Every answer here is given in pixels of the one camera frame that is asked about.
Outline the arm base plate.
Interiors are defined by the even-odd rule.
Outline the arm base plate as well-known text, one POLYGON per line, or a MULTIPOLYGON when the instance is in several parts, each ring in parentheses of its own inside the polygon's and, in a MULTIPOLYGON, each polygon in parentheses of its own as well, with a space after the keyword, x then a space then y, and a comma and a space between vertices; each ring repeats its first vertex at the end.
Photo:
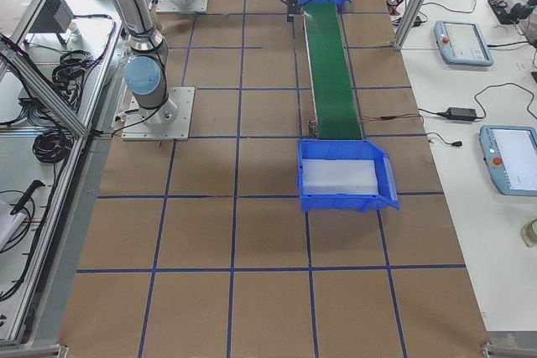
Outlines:
POLYGON ((158 0, 157 14, 204 14, 209 0, 158 0))
POLYGON ((139 108, 138 100, 131 96, 130 108, 121 138, 125 141, 167 141, 189 139, 195 87, 169 87, 168 100, 156 111, 139 108))

